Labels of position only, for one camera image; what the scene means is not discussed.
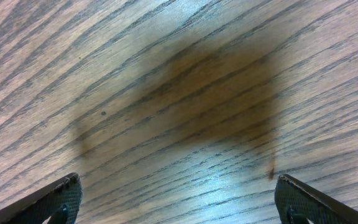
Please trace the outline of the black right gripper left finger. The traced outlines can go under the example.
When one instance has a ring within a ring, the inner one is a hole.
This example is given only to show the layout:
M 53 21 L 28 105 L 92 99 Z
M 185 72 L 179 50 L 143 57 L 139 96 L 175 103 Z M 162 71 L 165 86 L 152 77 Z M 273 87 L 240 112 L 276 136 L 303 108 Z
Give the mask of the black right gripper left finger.
M 82 187 L 72 172 L 0 210 L 0 223 L 74 223 Z

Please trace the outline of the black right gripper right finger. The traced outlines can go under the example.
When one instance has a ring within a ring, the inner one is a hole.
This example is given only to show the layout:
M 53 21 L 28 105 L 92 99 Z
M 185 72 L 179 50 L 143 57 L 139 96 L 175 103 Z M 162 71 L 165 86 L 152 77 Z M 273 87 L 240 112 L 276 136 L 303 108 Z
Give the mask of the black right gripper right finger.
M 358 211 L 288 175 L 277 179 L 274 195 L 280 221 L 358 224 Z

